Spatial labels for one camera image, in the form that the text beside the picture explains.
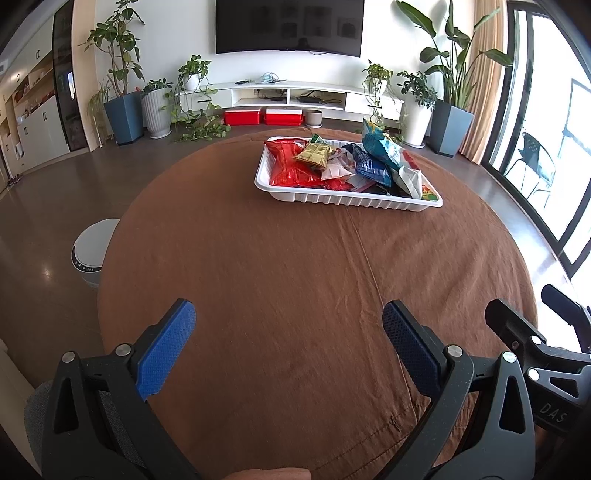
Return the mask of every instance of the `black chair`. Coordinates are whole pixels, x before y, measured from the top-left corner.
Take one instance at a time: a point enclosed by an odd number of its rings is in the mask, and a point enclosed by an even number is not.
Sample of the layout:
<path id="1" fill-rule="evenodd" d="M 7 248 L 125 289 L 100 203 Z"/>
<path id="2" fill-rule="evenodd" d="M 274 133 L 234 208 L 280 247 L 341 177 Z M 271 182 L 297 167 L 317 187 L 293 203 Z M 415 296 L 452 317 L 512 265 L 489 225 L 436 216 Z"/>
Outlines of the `black chair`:
<path id="1" fill-rule="evenodd" d="M 548 161 L 540 161 L 540 150 L 544 150 Z M 527 196 L 527 199 L 529 200 L 530 197 L 536 192 L 547 192 L 548 197 L 546 198 L 546 202 L 544 203 L 544 208 L 546 208 L 546 204 L 548 203 L 548 199 L 550 198 L 552 184 L 554 183 L 554 177 L 556 176 L 556 165 L 554 163 L 554 160 L 552 160 L 552 156 L 550 155 L 550 153 L 548 153 L 548 150 L 546 150 L 540 142 L 538 142 L 527 132 L 523 133 L 523 150 L 519 150 L 519 153 L 521 153 L 521 158 L 517 159 L 515 163 L 513 163 L 513 165 L 507 171 L 505 176 L 509 175 L 511 170 L 513 170 L 513 167 L 515 167 L 515 165 L 517 165 L 517 162 L 519 162 L 520 160 L 523 163 L 525 163 L 525 165 L 531 168 L 539 177 L 537 185 Z M 527 169 L 524 168 L 523 179 L 521 180 L 521 190 L 523 190 L 523 185 L 525 183 L 526 171 Z"/>

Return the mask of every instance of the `red box with white lid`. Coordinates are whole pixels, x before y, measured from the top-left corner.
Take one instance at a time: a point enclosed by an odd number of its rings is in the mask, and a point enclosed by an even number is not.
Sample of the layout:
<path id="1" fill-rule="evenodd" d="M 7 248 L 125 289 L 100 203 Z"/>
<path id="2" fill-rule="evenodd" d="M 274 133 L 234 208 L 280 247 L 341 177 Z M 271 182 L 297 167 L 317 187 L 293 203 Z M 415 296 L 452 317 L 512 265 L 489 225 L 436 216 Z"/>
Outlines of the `red box with white lid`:
<path id="1" fill-rule="evenodd" d="M 223 119 L 228 125 L 259 125 L 261 108 L 233 108 L 226 110 Z"/>
<path id="2" fill-rule="evenodd" d="M 299 127 L 303 121 L 304 112 L 301 108 L 267 108 L 265 111 L 267 125 Z"/>

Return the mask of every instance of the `beige curtain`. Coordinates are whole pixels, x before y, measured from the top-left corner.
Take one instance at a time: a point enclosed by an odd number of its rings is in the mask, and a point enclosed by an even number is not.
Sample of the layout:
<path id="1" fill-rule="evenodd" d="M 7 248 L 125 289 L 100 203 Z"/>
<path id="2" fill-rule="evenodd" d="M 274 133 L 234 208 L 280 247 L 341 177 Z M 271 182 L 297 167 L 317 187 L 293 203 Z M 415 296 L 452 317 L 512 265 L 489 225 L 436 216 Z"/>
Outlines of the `beige curtain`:
<path id="1" fill-rule="evenodd" d="M 480 27 L 474 37 L 471 56 L 474 59 L 478 52 L 498 48 L 506 51 L 507 5 L 505 0 L 475 0 L 474 23 L 495 8 L 501 11 Z M 472 101 L 468 110 L 474 114 L 474 121 L 468 135 L 460 148 L 466 158 L 480 164 L 486 144 L 491 136 L 492 125 L 501 96 L 502 76 L 504 67 L 482 56 L 473 69 L 472 79 L 476 82 Z"/>

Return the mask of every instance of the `brown tablecloth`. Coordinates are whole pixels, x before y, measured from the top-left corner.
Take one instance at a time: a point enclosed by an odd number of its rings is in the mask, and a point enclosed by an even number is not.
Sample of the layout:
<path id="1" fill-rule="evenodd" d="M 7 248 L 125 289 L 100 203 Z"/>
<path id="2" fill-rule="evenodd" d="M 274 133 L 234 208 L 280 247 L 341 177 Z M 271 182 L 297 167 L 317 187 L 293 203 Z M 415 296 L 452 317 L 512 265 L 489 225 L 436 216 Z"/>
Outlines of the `brown tablecloth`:
<path id="1" fill-rule="evenodd" d="M 105 349 L 134 341 L 184 297 L 197 326 L 150 404 L 206 479 L 284 466 L 371 479 L 428 404 L 382 330 L 382 306 L 401 299 L 444 343 L 497 356 L 484 309 L 500 297 L 535 323 L 530 276 L 496 214 L 423 158 L 440 209 L 274 200 L 254 177 L 275 135 L 311 136 L 290 129 L 211 145 L 137 197 L 103 266 Z M 467 411 L 448 453 L 466 423 Z"/>

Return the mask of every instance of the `television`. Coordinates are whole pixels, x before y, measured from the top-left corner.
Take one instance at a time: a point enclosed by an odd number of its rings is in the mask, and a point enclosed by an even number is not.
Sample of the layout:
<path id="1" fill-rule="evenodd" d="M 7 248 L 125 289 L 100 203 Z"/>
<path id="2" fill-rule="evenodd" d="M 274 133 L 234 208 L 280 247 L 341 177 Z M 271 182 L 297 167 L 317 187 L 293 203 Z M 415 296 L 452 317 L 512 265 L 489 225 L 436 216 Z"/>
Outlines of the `television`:
<path id="1" fill-rule="evenodd" d="M 216 52 L 361 56 L 364 0 L 217 0 Z"/>

